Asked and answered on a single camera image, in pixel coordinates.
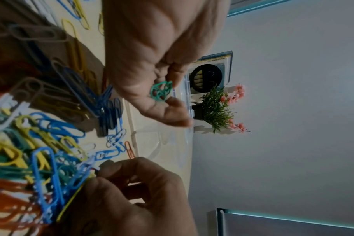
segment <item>gray wall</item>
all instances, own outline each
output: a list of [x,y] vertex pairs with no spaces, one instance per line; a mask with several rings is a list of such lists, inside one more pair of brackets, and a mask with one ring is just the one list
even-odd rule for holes
[[194,134],[201,235],[215,207],[354,224],[354,0],[230,17],[209,53],[229,50],[229,85],[247,87],[235,121],[251,133]]

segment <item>black pot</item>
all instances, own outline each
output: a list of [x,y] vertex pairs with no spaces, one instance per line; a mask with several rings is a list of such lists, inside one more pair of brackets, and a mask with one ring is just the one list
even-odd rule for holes
[[204,113],[203,113],[203,104],[195,104],[191,106],[194,111],[194,120],[204,120]]

